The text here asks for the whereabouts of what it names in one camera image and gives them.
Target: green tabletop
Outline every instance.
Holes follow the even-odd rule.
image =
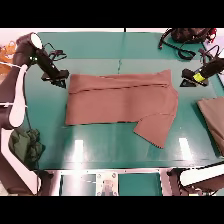
[[[133,133],[136,123],[65,126],[67,90],[41,80],[42,71],[33,66],[26,76],[26,96],[32,128],[40,131],[46,146],[41,169],[106,169],[199,166],[221,160],[220,154],[197,107],[201,98],[223,96],[217,77],[208,87],[181,88],[184,68],[200,67],[199,57],[179,60],[173,49],[157,49],[158,33],[40,33],[43,43],[63,49],[66,60],[55,63],[71,74],[136,74],[172,70],[172,82],[179,93],[178,112],[164,149],[156,148]],[[188,45],[197,51],[200,44]],[[77,156],[76,140],[83,149]]]

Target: brown cloth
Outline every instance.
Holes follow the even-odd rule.
[[[164,148],[177,105],[170,70],[137,75],[72,75],[66,124],[138,122],[134,132]]]
[[[224,98],[202,99],[198,106],[220,153],[224,156]]]

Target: yellow label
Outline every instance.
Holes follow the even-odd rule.
[[[200,73],[197,73],[193,76],[193,78],[197,81],[197,82],[201,82],[203,80],[205,80],[205,78],[203,76],[201,76]]]

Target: white wall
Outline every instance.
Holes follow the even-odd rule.
[[[127,28],[127,32],[160,32],[167,28]],[[224,35],[224,28],[217,28],[217,35]],[[0,28],[0,46],[6,45],[10,40],[16,41],[18,37],[31,32],[123,32],[124,28]]]

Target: dark green cloth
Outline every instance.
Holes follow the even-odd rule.
[[[38,130],[24,131],[16,128],[9,139],[9,149],[20,159],[29,169],[35,167],[44,151],[44,146],[39,142],[40,133]]]

